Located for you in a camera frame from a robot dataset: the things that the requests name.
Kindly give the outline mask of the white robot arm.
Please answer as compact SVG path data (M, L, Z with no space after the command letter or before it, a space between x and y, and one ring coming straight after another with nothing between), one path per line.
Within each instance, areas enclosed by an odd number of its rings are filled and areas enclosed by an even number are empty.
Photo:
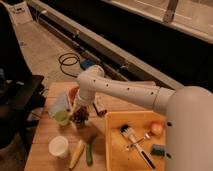
M213 92L199 86L171 90L106 79L93 65L77 76L75 108L97 92L151 109L166 117L165 171L213 171Z

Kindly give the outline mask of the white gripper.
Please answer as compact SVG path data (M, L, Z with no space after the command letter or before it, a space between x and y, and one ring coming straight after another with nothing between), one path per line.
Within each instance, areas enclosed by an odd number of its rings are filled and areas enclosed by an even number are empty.
M72 105L72 113L76 113L81 107L88 106L90 101L81 97L79 94L76 94L72 97L73 105Z

